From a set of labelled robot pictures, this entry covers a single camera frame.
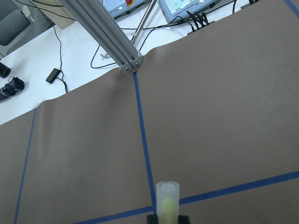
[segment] blue tape line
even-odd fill
[[[144,208],[140,208],[140,209],[135,209],[135,210],[131,210],[131,211],[118,213],[118,214],[115,214],[115,215],[112,215],[112,216],[105,216],[105,217],[101,217],[101,218],[90,219],[90,220],[75,223],[75,224],[103,223],[103,222],[108,222],[108,221],[112,221],[112,220],[116,220],[116,219],[126,218],[126,217],[129,217],[129,216],[136,216],[136,215],[140,215],[140,214],[144,214],[144,213],[152,212],[152,211],[153,211],[153,207],[148,206],[148,207],[144,207]]]
[[[192,202],[198,202],[198,201],[206,200],[206,199],[213,198],[213,197],[219,197],[219,196],[223,196],[223,195],[233,194],[233,193],[237,193],[237,192],[244,191],[244,190],[250,190],[250,189],[259,188],[259,187],[263,187],[263,186],[267,186],[267,185],[271,185],[271,184],[275,184],[275,183],[279,183],[279,182],[289,181],[289,180],[296,179],[296,178],[299,178],[299,171],[267,178],[264,180],[241,184],[241,185],[230,187],[230,188],[224,188],[221,190],[211,191],[211,192],[207,192],[207,193],[204,193],[201,195],[195,195],[195,196],[191,196],[191,197],[182,198],[179,200],[179,204],[182,205],[182,204],[188,204],[188,203],[192,203]]]
[[[135,83],[135,91],[136,91],[136,99],[137,99],[137,107],[138,107],[138,114],[139,114],[139,122],[140,122],[145,164],[146,164],[146,170],[148,173],[151,202],[153,205],[153,212],[154,212],[154,214],[156,214],[157,208],[156,208],[155,185],[154,185],[153,175],[152,175],[151,167],[150,167],[150,156],[149,156],[148,144],[146,141],[145,128],[144,128],[144,122],[143,122],[142,107],[141,107],[141,100],[140,100],[139,86],[138,86],[138,79],[137,79],[137,71],[135,71],[133,73],[133,77],[134,77],[134,83]]]
[[[22,197],[22,191],[23,191],[23,185],[24,185],[25,174],[26,174],[26,169],[27,169],[27,163],[28,163],[28,157],[29,157],[29,151],[30,151],[30,146],[31,146],[31,140],[32,140],[32,134],[33,134],[33,127],[34,127],[35,119],[36,119],[36,109],[34,109],[34,112],[33,112],[33,119],[32,119],[30,136],[29,136],[28,146],[27,146],[27,151],[26,151],[26,156],[25,156],[25,162],[24,162],[24,167],[23,167],[21,185],[20,185],[20,189],[19,189],[17,207],[16,207],[15,215],[14,215],[14,224],[16,224],[17,221],[18,221],[19,208],[20,208],[20,203],[21,203],[21,197]]]
[[[291,0],[285,0],[286,4],[291,8],[295,15],[299,18],[299,9],[292,3]]]

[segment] black folded umbrella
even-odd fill
[[[6,99],[7,97],[13,96],[18,91],[23,90],[24,87],[25,84],[22,80],[17,77],[13,77],[9,83],[5,84],[5,86],[0,89],[0,101]]]

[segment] gray chair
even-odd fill
[[[0,0],[0,45],[10,44],[30,24],[11,0]]]
[[[2,57],[10,54],[54,25],[38,9],[31,8],[30,11],[34,22],[30,22],[11,0],[0,0],[0,49],[2,46],[6,46],[2,48],[4,49],[2,53],[0,51]]]

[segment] emergency stop button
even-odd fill
[[[134,0],[126,0],[127,6],[131,6],[134,3]]]

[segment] white table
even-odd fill
[[[248,3],[248,0],[238,0],[235,11]],[[121,28],[136,28],[143,17],[146,6],[141,6],[133,13],[117,19]],[[209,21],[217,21],[231,15],[233,4],[224,6],[210,14]],[[155,5],[145,27],[156,27],[167,24],[158,4]],[[75,22],[69,27],[61,30],[56,26],[58,37],[62,42],[62,71],[69,91],[74,90],[107,73],[117,65],[102,69],[92,69],[90,62],[98,43]],[[145,55],[151,49],[176,41],[191,31],[190,25],[182,24],[170,28],[156,29],[147,39],[141,53]],[[136,42],[139,49],[149,31],[143,31]],[[113,59],[103,59],[100,54],[105,51],[100,48],[93,62],[98,67],[113,63]],[[0,79],[0,87],[3,87],[11,76],[18,77],[25,82],[25,89],[11,98],[0,101],[0,124],[16,118],[49,99],[57,98],[63,94],[64,85],[55,80],[53,84],[45,81],[53,68],[60,67],[59,42],[54,34],[54,29],[49,29],[21,48],[1,60],[2,63],[11,68],[10,75]]]

